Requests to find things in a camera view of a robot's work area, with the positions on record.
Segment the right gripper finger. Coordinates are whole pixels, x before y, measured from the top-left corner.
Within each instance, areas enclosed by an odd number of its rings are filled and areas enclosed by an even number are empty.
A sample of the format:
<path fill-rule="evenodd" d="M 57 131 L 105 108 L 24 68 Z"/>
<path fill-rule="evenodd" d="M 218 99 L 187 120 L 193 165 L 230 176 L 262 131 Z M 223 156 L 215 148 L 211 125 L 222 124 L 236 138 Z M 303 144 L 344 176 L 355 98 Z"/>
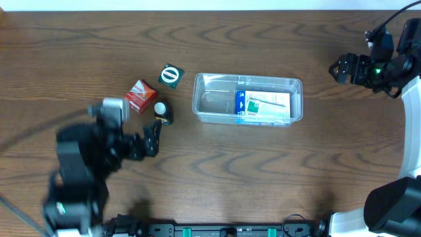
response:
<path fill-rule="evenodd" d="M 348 80 L 348 73 L 343 70 L 337 70 L 332 72 L 332 76 L 335 81 L 339 84 L 346 84 Z"/>
<path fill-rule="evenodd" d="M 347 73 L 347 54 L 342 54 L 328 69 L 329 74 Z"/>

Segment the red Panadol box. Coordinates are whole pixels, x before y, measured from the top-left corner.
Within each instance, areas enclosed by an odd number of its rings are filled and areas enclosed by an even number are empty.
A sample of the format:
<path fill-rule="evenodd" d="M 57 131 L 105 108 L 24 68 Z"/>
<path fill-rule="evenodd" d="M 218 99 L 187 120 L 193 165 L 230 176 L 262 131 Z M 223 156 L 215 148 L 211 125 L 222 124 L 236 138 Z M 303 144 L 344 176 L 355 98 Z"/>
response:
<path fill-rule="evenodd" d="M 155 89 L 150 87 L 146 81 L 138 80 L 124 96 L 124 99 L 127 100 L 130 107 L 140 115 L 156 97 L 157 91 Z"/>

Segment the white green medicine sachet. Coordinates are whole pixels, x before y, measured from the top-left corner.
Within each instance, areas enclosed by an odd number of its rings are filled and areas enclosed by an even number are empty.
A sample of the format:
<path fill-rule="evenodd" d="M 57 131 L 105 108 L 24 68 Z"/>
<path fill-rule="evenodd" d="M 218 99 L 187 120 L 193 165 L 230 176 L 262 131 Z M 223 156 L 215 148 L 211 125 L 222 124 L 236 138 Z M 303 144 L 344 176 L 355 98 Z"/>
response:
<path fill-rule="evenodd" d="M 245 105 L 245 114 L 270 119 L 289 119 L 290 111 L 285 105 L 277 105 L 264 101 L 249 99 Z"/>

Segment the blue fever patch box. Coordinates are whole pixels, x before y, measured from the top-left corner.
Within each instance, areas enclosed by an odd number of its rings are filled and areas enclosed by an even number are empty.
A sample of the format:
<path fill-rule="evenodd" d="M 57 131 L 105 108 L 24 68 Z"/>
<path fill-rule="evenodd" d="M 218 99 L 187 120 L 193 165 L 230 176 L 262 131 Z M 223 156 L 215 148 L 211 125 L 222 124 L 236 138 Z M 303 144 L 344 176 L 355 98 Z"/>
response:
<path fill-rule="evenodd" d="M 267 103 L 277 105 L 285 105 L 289 108 L 290 118 L 261 118 L 249 116 L 245 114 L 245 105 L 249 99 L 256 99 Z M 236 122 L 238 124 L 257 125 L 257 126 L 283 126 L 290 122 L 291 109 L 290 98 L 288 93 L 275 93 L 275 92 L 258 92 L 238 90 L 235 95 L 235 114 Z"/>

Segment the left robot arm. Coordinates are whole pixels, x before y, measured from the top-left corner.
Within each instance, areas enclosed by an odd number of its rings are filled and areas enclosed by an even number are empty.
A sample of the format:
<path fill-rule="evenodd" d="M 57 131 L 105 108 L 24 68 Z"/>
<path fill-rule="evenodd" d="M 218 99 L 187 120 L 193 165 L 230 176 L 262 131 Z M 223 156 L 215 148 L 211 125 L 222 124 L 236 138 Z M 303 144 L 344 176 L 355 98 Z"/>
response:
<path fill-rule="evenodd" d="M 159 152 L 162 124 L 126 134 L 121 124 L 97 119 L 57 132 L 59 169 L 50 176 L 43 218 L 50 236 L 107 236 L 103 210 L 109 197 L 106 180 L 125 159 L 142 161 Z"/>

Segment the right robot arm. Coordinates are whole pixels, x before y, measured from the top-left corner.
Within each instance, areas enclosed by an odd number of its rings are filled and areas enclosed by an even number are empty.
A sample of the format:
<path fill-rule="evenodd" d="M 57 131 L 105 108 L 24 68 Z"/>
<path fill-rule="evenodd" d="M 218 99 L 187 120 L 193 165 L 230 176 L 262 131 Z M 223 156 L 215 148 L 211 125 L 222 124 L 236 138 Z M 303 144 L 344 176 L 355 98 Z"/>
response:
<path fill-rule="evenodd" d="M 369 55 L 346 53 L 328 69 L 337 83 L 384 92 L 403 102 L 403 151 L 394 181 L 373 189 L 364 205 L 337 212 L 328 236 L 420 235 L 420 19 L 405 22 L 397 45 L 385 25 L 366 33 Z"/>

